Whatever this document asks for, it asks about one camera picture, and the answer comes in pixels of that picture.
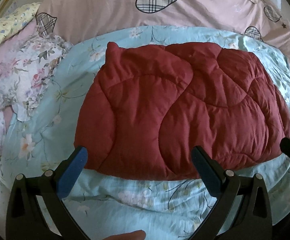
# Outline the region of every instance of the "metal screw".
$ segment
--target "metal screw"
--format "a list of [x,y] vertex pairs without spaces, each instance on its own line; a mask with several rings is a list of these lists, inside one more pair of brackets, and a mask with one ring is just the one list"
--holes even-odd
[[232,170],[227,170],[225,173],[229,177],[233,177],[234,176],[234,171],[232,171]]
[[257,174],[256,174],[256,178],[258,178],[258,179],[263,179],[263,176],[262,176],[261,174],[257,173]]
[[54,172],[53,172],[52,170],[48,170],[48,171],[45,171],[44,174],[45,174],[46,177],[50,177],[50,176],[53,175],[53,173],[54,173]]
[[23,174],[18,174],[18,175],[16,176],[16,179],[17,179],[17,180],[21,180],[21,179],[23,179]]

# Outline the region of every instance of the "yellow floral pillow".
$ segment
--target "yellow floral pillow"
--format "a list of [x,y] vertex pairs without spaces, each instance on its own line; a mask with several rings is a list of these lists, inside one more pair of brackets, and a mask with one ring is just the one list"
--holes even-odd
[[0,44],[22,30],[35,17],[39,5],[40,3],[25,4],[0,18]]

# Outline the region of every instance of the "flower print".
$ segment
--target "flower print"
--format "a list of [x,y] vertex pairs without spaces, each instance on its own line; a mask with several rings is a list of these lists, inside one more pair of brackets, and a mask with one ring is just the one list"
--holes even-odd
[[139,27],[134,27],[130,33],[129,33],[129,37],[130,38],[138,38],[141,35],[142,31]]
[[26,158],[27,160],[30,159],[30,153],[34,150],[35,148],[35,142],[32,140],[32,135],[31,134],[26,134],[25,138],[21,138],[21,150],[20,153],[18,154],[18,157],[21,158]]
[[178,30],[186,30],[188,27],[187,26],[170,26],[170,29],[172,32],[178,31]]
[[203,185],[203,181],[201,179],[198,179],[196,182],[196,187],[200,188]]
[[141,208],[153,206],[153,200],[149,198],[150,191],[144,190],[141,194],[136,194],[130,191],[124,191],[118,193],[118,198],[123,203],[131,206],[139,206]]
[[93,62],[93,61],[98,61],[101,59],[101,57],[103,57],[105,55],[105,49],[101,49],[99,50],[98,52],[94,52],[92,55],[91,55],[91,59],[90,61]]
[[45,70],[39,69],[37,74],[33,76],[31,85],[32,88],[40,88],[42,86],[42,79],[45,78]]
[[165,191],[168,190],[168,183],[166,183],[166,182],[163,183],[163,189],[164,189]]
[[230,49],[239,49],[238,46],[235,43],[228,44]]
[[43,172],[47,170],[55,170],[55,168],[59,165],[60,163],[49,163],[49,162],[43,162],[41,163],[41,170]]
[[89,211],[89,207],[88,206],[79,206],[77,208],[77,211],[84,212],[87,215],[87,211]]
[[201,222],[198,220],[193,221],[192,231],[195,232],[196,229],[201,225]]
[[50,63],[49,63],[49,66],[51,68],[51,70],[53,70],[57,64],[60,62],[60,58],[56,58],[56,59],[53,59]]
[[19,60],[16,60],[16,58],[14,58],[11,62],[12,66],[15,67],[16,65],[18,65],[18,62],[21,61],[20,59]]
[[59,114],[53,118],[54,124],[59,124],[61,121],[62,121],[62,118]]
[[42,45],[41,43],[34,44],[32,46],[32,49],[39,49],[41,47],[41,45]]
[[26,65],[29,65],[31,63],[32,63],[31,59],[25,59],[25,60],[23,60],[23,67],[25,67]]
[[234,5],[234,8],[235,8],[235,11],[236,11],[236,12],[240,12],[240,11],[242,11],[242,8],[241,8],[241,6],[240,6],[239,4],[235,4],[235,5]]
[[25,96],[26,96],[26,98],[29,98],[30,92],[31,92],[31,90],[27,90],[27,91],[25,92]]

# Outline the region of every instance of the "red quilted blanket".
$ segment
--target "red quilted blanket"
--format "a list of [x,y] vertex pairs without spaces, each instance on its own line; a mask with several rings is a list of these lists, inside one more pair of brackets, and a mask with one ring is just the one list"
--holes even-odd
[[202,146],[224,169],[278,157],[290,113],[259,59],[215,43],[119,48],[110,42],[80,110],[87,169],[140,180],[199,178]]

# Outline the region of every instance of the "floral print sheet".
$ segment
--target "floral print sheet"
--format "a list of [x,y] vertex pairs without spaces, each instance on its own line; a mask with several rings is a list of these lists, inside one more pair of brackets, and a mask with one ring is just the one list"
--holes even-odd
[[[278,49],[263,42],[202,27],[142,26],[105,34],[71,49],[51,76],[48,90],[31,120],[20,122],[16,117],[12,120],[0,159],[3,182],[10,188],[17,174],[40,176],[48,169],[55,169],[73,152],[80,107],[104,64],[109,41],[125,48],[215,42],[225,48],[251,51],[263,63],[290,109],[287,59]],[[283,154],[237,173],[251,177],[257,172],[264,176],[276,224],[290,212],[290,159]],[[132,181],[83,170],[71,194],[63,201],[91,239],[143,229],[146,239],[155,240],[188,238],[206,218],[215,200],[200,179]],[[43,213],[53,227],[46,208]],[[223,230],[233,218],[231,214]]]

